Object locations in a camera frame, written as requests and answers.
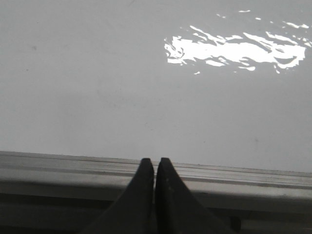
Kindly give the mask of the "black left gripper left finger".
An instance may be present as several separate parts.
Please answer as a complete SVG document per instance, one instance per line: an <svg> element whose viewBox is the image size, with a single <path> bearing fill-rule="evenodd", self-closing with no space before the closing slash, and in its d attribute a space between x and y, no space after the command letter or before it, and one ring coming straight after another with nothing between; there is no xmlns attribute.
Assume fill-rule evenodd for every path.
<svg viewBox="0 0 312 234"><path fill-rule="evenodd" d="M122 195L81 234L147 234L154 191L154 168L143 158Z"/></svg>

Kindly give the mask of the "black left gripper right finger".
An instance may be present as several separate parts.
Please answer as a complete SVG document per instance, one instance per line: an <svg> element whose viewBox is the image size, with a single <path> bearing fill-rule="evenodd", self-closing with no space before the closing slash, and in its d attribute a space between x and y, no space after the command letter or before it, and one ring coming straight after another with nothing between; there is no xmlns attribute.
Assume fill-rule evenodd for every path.
<svg viewBox="0 0 312 234"><path fill-rule="evenodd" d="M168 158L162 158L156 175L155 205L160 234L236 234L241 220L225 220L202 206L179 177Z"/></svg>

